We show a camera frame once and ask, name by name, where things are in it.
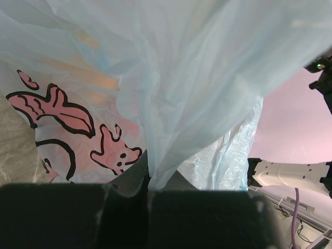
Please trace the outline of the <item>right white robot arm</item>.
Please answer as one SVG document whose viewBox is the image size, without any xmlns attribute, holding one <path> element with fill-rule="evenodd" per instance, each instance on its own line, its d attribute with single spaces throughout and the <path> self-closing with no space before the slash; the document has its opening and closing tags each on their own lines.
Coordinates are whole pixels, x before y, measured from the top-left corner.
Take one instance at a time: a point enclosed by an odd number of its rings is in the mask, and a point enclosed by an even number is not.
<svg viewBox="0 0 332 249">
<path fill-rule="evenodd" d="M 331 51 L 264 100 L 249 158 L 248 184 L 331 196 Z"/>
</svg>

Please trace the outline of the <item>light blue plastic bag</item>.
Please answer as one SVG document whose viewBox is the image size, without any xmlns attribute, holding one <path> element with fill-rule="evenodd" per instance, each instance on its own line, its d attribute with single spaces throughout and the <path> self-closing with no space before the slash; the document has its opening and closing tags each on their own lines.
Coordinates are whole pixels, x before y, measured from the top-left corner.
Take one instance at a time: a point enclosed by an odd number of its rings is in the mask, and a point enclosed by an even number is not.
<svg viewBox="0 0 332 249">
<path fill-rule="evenodd" d="M 107 183 L 148 154 L 247 190 L 263 98 L 331 46 L 331 1 L 1 1 L 1 93 L 50 183 Z"/>
</svg>

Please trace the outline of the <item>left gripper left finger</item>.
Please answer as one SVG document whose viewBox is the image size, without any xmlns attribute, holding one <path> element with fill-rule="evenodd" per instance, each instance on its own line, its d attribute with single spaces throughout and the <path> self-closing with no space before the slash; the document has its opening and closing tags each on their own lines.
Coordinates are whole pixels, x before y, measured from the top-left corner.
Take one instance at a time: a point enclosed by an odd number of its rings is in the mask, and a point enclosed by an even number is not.
<svg viewBox="0 0 332 249">
<path fill-rule="evenodd" d="M 146 248 L 147 153 L 107 184 L 1 187 L 1 248 Z"/>
</svg>

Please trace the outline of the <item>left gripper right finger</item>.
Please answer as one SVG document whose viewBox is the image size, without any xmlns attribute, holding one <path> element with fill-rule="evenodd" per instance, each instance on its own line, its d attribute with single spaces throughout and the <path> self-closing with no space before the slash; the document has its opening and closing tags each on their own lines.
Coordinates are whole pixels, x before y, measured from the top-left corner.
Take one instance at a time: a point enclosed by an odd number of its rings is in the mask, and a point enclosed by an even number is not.
<svg viewBox="0 0 332 249">
<path fill-rule="evenodd" d="M 148 194 L 148 248 L 286 248 L 266 197 L 198 190 L 180 172 Z"/>
</svg>

